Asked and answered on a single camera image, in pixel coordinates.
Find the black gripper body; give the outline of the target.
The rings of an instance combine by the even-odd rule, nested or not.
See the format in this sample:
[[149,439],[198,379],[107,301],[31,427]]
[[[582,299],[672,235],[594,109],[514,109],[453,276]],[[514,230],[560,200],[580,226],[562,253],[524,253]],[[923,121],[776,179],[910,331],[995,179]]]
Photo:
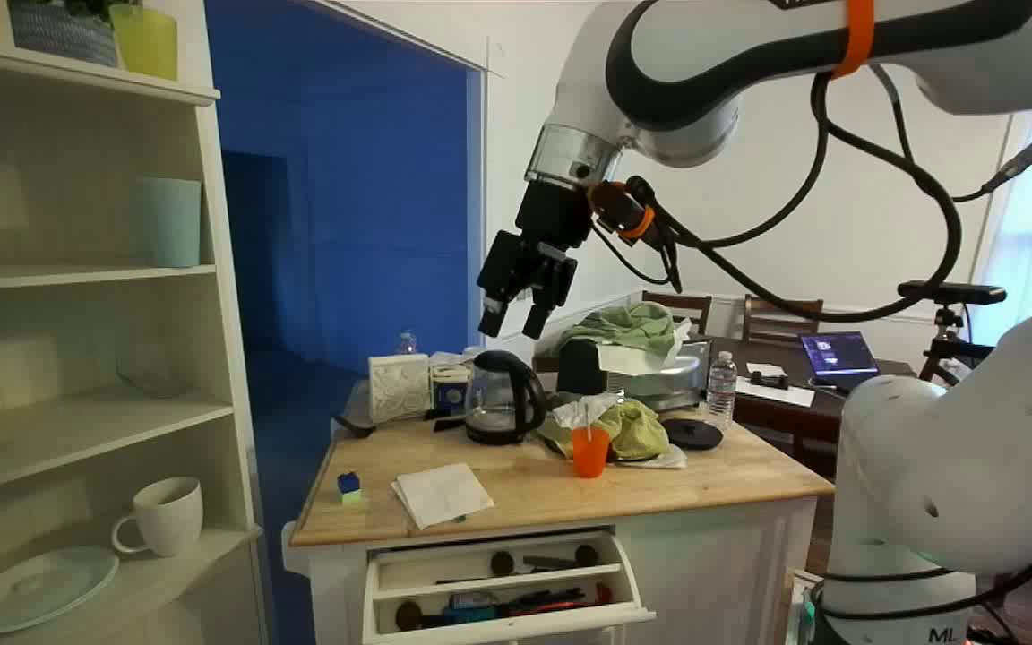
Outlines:
[[514,213],[514,230],[502,230],[477,276],[480,290],[542,294],[566,301],[576,262],[570,247],[588,241],[588,197],[555,183],[531,179]]

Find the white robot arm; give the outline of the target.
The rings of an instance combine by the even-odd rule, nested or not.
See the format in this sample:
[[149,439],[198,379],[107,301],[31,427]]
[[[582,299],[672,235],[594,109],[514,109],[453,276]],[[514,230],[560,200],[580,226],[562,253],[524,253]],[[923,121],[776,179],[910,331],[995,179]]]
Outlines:
[[[1032,109],[1032,0],[598,0],[537,132],[514,226],[480,268],[493,335],[514,294],[531,326],[566,301],[594,219],[637,235],[648,195],[604,170],[637,151],[697,165],[766,80],[903,66],[952,116]],[[935,387],[861,385],[838,429],[830,574],[812,645],[961,645],[985,574],[1032,574],[1032,318],[979,370]]]

